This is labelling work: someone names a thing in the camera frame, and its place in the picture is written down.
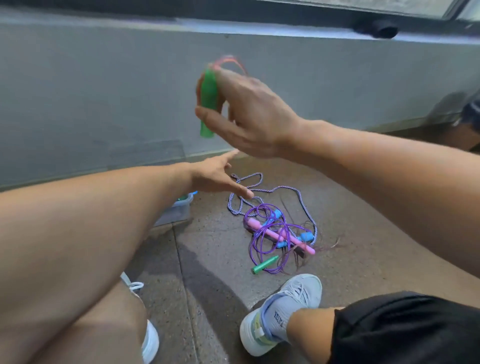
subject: green handle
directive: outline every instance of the green handle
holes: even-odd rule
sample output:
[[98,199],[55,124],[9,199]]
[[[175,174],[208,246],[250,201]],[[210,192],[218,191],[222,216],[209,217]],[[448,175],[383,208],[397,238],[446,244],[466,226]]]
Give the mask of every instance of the green handle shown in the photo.
[[252,273],[253,274],[258,274],[258,272],[260,272],[261,270],[264,270],[265,268],[267,268],[270,264],[273,264],[276,262],[276,260],[278,259],[278,256],[275,255],[267,260],[265,260],[263,263],[260,263],[259,265],[257,266],[254,266],[252,268]]
[[[215,74],[210,68],[207,68],[205,71],[204,80],[200,87],[200,102],[204,108],[216,110],[218,88],[216,86]],[[204,138],[212,138],[215,133],[208,129],[203,121],[200,123],[200,135]]]

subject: pink handle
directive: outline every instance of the pink handle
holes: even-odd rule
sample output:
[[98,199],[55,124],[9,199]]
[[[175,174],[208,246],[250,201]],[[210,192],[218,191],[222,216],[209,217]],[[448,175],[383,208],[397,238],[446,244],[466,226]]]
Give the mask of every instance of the pink handle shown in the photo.
[[[255,218],[249,218],[247,221],[247,224],[253,230],[259,230],[262,227],[262,224],[260,223],[260,221],[258,221]],[[276,232],[271,231],[270,229],[267,229],[265,230],[265,234],[268,236],[271,236],[272,238],[278,240],[279,242],[282,242],[287,238],[287,234],[285,233],[285,231],[282,231],[282,236],[280,236]],[[290,236],[290,241],[295,245],[298,245],[300,248],[302,248],[306,252],[312,255],[315,254],[315,250],[311,246],[309,246],[307,243],[301,242],[300,240],[294,238],[293,236]]]

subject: person's right hand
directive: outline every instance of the person's right hand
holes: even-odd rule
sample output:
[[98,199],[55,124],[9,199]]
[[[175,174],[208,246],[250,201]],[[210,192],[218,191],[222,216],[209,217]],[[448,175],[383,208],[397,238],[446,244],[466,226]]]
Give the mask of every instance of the person's right hand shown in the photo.
[[[297,114],[259,80],[220,67],[213,70],[219,91],[217,110],[200,106],[202,75],[196,89],[197,117],[242,152],[255,157],[278,156],[297,128]],[[229,120],[220,114],[225,100]]]

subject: floor seam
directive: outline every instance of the floor seam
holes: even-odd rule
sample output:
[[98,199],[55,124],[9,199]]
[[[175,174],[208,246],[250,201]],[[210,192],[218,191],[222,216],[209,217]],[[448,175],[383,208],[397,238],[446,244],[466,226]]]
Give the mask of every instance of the floor seam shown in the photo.
[[187,295],[187,286],[185,284],[185,278],[183,276],[183,268],[182,268],[182,263],[180,259],[180,251],[179,251],[179,246],[177,243],[177,234],[175,232],[175,226],[172,226],[172,231],[173,231],[173,240],[175,241],[175,248],[177,249],[177,258],[179,260],[179,266],[180,266],[180,275],[181,275],[181,281],[183,284],[183,289],[185,290],[185,301],[187,302],[187,312],[188,312],[188,321],[190,323],[190,331],[192,332],[192,337],[193,337],[193,347],[195,349],[195,358],[197,363],[201,363],[200,361],[200,355],[198,352],[198,344],[197,344],[197,336],[195,334],[195,330],[193,329],[193,322],[192,322],[192,312],[190,309],[190,300]]

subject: gray wall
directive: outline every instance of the gray wall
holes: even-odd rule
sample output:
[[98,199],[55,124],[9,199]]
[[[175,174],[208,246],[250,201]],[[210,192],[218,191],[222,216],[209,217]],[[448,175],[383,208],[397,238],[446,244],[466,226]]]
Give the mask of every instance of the gray wall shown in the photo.
[[212,34],[142,22],[0,19],[0,185],[228,148],[202,139],[194,86],[236,54],[305,118],[365,129],[457,111],[478,44]]

